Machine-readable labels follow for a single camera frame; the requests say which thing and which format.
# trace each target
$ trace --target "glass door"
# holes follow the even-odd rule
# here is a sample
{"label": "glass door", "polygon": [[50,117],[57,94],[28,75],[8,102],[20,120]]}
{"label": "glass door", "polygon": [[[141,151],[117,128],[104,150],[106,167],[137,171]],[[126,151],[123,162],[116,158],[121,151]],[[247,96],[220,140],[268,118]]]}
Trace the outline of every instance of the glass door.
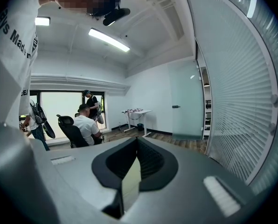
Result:
{"label": "glass door", "polygon": [[204,97],[197,61],[169,64],[173,109],[173,139],[201,140]]}

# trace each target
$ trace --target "black cap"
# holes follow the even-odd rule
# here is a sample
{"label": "black cap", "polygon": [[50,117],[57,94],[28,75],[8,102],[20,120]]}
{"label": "black cap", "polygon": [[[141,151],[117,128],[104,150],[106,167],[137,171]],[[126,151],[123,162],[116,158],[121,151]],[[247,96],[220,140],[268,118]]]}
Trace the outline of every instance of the black cap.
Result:
{"label": "black cap", "polygon": [[91,93],[89,90],[84,90],[83,93],[82,93],[82,96],[85,97],[88,92]]}
{"label": "black cap", "polygon": [[78,113],[80,113],[80,111],[82,111],[82,110],[85,110],[86,108],[89,108],[89,106],[87,104],[81,104],[79,106]]}

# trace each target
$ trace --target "trash bin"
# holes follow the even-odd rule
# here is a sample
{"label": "trash bin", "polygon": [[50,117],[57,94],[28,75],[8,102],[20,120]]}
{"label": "trash bin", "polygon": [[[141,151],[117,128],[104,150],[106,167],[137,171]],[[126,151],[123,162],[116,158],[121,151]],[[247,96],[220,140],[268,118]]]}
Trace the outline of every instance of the trash bin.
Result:
{"label": "trash bin", "polygon": [[143,124],[137,124],[137,127],[138,127],[138,131],[144,130]]}

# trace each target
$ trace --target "white t-shirt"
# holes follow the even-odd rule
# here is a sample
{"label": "white t-shirt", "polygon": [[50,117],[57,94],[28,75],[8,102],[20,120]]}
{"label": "white t-shirt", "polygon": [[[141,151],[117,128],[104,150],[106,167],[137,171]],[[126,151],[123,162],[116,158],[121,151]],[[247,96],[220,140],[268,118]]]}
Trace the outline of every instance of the white t-shirt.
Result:
{"label": "white t-shirt", "polygon": [[97,134],[99,129],[93,119],[80,115],[74,118],[74,126],[80,129],[82,137],[89,146],[94,145],[94,140],[91,134]]}
{"label": "white t-shirt", "polygon": [[[30,103],[32,105],[35,105],[33,100],[30,100]],[[29,105],[29,109],[30,109],[30,112],[29,112],[29,115],[30,115],[29,128],[30,128],[30,130],[35,130],[40,125],[36,123],[35,114],[33,113],[32,108],[31,108],[30,105]]]}
{"label": "white t-shirt", "polygon": [[31,66],[37,56],[38,0],[10,0],[0,13],[0,122],[19,128],[30,112]]}

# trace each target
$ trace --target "jeans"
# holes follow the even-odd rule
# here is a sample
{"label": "jeans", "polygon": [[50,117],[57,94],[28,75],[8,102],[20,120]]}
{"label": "jeans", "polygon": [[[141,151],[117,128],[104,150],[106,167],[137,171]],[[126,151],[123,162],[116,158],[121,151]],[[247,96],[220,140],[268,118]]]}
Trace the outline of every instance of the jeans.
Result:
{"label": "jeans", "polygon": [[46,143],[46,141],[45,141],[45,138],[44,138],[44,134],[43,134],[43,132],[42,132],[42,126],[41,126],[41,125],[38,126],[36,129],[31,130],[31,133],[32,133],[32,135],[33,135],[33,137],[34,137],[35,139],[42,141],[42,143],[43,143],[43,145],[44,145],[46,151],[49,151],[49,150],[50,150],[49,147],[48,147],[48,145],[47,145],[47,143]]}

